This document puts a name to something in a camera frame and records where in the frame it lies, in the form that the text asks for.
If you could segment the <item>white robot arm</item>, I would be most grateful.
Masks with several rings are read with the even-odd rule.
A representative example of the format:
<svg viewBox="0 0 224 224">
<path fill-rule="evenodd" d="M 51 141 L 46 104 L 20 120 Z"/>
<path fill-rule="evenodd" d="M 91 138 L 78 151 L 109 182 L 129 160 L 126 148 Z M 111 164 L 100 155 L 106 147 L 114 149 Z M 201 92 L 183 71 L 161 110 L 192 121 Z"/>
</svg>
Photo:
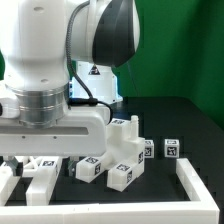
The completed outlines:
<svg viewBox="0 0 224 224">
<path fill-rule="evenodd" d="M 118 67 L 136 52 L 135 0 L 0 0 L 0 156 L 19 173 L 21 156 L 105 153 L 111 109 L 72 101 L 72 63 Z"/>
</svg>

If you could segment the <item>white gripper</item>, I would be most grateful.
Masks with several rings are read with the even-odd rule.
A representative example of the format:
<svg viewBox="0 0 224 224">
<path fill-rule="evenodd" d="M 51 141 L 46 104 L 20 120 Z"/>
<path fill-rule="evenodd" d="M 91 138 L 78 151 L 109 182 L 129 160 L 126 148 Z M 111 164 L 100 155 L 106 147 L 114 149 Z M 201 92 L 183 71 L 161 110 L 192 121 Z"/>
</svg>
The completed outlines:
<svg viewBox="0 0 224 224">
<path fill-rule="evenodd" d="M 110 110 L 105 106 L 71 107 L 51 128 L 33 129 L 17 119 L 0 119 L 0 156 L 16 174 L 14 156 L 68 157 L 68 174 L 74 175 L 75 156 L 100 156 L 106 151 L 106 126 Z"/>
</svg>

